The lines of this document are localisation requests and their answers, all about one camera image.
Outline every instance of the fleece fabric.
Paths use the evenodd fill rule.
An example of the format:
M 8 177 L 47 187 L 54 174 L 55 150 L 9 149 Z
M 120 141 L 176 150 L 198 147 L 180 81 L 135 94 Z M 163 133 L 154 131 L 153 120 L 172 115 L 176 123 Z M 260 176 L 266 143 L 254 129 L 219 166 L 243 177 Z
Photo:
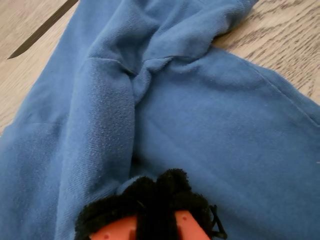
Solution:
M 86 204 L 179 168 L 230 240 L 318 239 L 320 107 L 211 46 L 255 2 L 81 0 L 0 138 L 0 238 L 73 240 Z

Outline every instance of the wooden table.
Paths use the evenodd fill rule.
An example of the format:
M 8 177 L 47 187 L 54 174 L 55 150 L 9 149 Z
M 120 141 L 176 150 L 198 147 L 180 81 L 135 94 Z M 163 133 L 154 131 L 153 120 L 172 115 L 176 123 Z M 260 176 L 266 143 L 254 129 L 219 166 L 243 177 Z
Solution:
M 72 0 L 1 0 L 0 135 L 37 80 L 74 13 L 77 3 L 70 8 L 68 1 Z M 56 12 L 61 14 L 63 8 L 70 9 L 55 22 Z M 320 104 L 319 13 L 319 0 L 260 0 L 240 26 L 218 37 L 213 44 L 276 70 Z M 49 30 L 27 51 L 8 59 L 48 19 L 55 22 Z

